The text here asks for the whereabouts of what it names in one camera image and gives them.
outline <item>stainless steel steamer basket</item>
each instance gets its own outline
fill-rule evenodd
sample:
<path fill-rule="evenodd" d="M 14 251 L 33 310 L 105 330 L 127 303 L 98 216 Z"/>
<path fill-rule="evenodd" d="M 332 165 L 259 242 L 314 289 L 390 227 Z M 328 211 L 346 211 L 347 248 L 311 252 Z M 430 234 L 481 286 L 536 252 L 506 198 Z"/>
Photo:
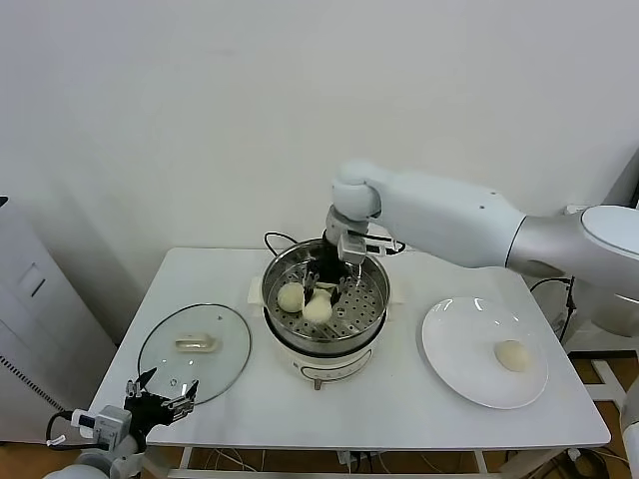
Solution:
<path fill-rule="evenodd" d="M 291 281 L 302 282 L 307 264 L 326 254 L 322 239 L 299 242 L 271 261 L 262 279 L 265 317 L 284 345 L 312 357 L 340 357 L 369 344 L 381 331 L 390 296 L 383 266 L 367 256 L 361 265 L 345 263 L 346 288 L 326 323 L 305 321 L 302 313 L 278 306 L 278 291 Z"/>

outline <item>robotic hand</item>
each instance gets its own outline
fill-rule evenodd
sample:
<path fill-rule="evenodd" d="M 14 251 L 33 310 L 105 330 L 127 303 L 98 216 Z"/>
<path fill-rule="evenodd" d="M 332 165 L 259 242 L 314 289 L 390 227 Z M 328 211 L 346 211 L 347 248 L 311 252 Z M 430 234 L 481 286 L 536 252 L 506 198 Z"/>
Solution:
<path fill-rule="evenodd" d="M 124 408 L 106 406 L 97 415 L 76 409 L 55 414 L 47 426 L 47 446 L 54 450 L 84 449 L 75 464 L 53 472 L 45 479 L 125 479 L 139 474 L 147 449 L 146 437 L 155 426 L 168 426 L 193 411 L 198 381 L 175 399 L 144 390 L 156 368 L 129 381 Z M 64 444 L 66 438 L 51 439 L 53 422 L 62 417 L 78 427 L 94 444 Z"/>
<path fill-rule="evenodd" d="M 339 258 L 361 263 L 369 223 L 397 240 L 464 267 L 569 274 L 639 300 L 639 211 L 593 207 L 530 217 L 491 189 L 421 173 L 344 165 L 332 183 L 326 239 Z"/>

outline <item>floor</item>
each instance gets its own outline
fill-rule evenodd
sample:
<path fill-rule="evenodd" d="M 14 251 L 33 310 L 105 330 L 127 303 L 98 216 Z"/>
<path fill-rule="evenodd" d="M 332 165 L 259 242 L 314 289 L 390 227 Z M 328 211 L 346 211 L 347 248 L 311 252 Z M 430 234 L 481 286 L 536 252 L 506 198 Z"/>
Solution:
<path fill-rule="evenodd" d="M 639 372 L 635 358 L 608 359 L 610 367 L 627 390 Z M 587 384 L 599 383 L 599 378 L 587 359 L 573 359 L 575 369 Z M 608 447 L 615 454 L 625 457 L 621 433 L 619 431 L 619 412 L 612 402 L 596 403 L 612 434 L 612 441 Z M 178 466 L 182 455 L 181 448 L 165 448 L 166 456 L 171 465 Z M 223 451 L 230 457 L 237 457 L 230 449 Z M 243 461 L 256 469 L 262 467 L 262 451 L 239 450 Z M 71 464 L 77 453 L 54 452 L 41 445 L 6 444 L 0 447 L 0 479 L 41 479 L 49 472 L 59 470 Z M 486 464 L 490 472 L 497 472 L 503 464 L 506 453 L 503 451 L 485 453 Z M 345 466 L 337 462 L 336 454 L 332 451 L 267 451 L 264 470 L 280 472 L 347 472 Z M 616 459 L 605 458 L 610 477 L 615 479 L 630 478 L 627 466 Z M 416 452 L 386 452 L 382 455 L 383 465 L 379 458 L 372 459 L 372 472 L 383 473 L 384 467 L 391 473 L 435 473 L 435 472 L 476 472 L 474 456 L 471 452 L 462 453 L 426 453 Z M 241 466 L 230 459 L 220 456 L 214 450 L 196 449 L 191 460 L 192 468 L 214 468 L 216 462 L 221 470 L 240 470 Z M 360 472 L 370 472 L 367 460 L 362 459 Z M 151 478 L 148 473 L 144 478 Z M 563 470 L 558 470 L 555 464 L 548 464 L 546 469 L 539 471 L 537 478 L 562 479 L 568 477 Z"/>

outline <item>white plate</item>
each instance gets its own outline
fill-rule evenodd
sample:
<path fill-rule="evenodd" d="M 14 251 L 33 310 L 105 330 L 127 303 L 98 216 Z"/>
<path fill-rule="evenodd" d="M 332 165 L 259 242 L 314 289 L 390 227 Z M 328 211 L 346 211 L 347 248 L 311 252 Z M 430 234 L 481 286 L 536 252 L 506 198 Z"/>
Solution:
<path fill-rule="evenodd" d="M 441 379 L 462 396 L 497 409 L 533 402 L 548 381 L 548 362 L 535 336 L 505 307 L 478 297 L 454 297 L 436 304 L 421 328 L 424 351 Z M 524 372 L 501 365 L 496 343 L 514 339 L 528 349 Z"/>

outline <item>table leg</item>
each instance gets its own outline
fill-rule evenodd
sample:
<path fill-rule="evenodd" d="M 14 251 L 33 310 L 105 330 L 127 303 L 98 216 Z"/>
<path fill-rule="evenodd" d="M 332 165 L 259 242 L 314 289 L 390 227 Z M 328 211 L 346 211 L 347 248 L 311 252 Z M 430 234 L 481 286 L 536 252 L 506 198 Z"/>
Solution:
<path fill-rule="evenodd" d="M 486 466 L 486 460 L 483 458 L 483 451 L 472 451 L 475 455 L 475 462 L 477 463 L 477 470 L 480 474 L 487 474 L 488 467 Z"/>
<path fill-rule="evenodd" d="M 593 401 L 609 401 L 612 399 L 617 409 L 621 411 L 626 400 L 626 391 L 623 390 L 617 376 L 612 372 L 610 365 L 606 361 L 593 360 L 591 362 L 603 384 L 586 384 L 586 390 L 590 397 L 592 397 Z"/>
<path fill-rule="evenodd" d="M 504 479 L 519 479 L 560 454 L 563 449 L 538 449 L 520 451 L 499 468 Z"/>
<path fill-rule="evenodd" d="M 189 469 L 191 454 L 193 454 L 193 447 L 185 447 L 184 451 L 182 451 L 182 459 L 180 459 L 180 469 Z"/>

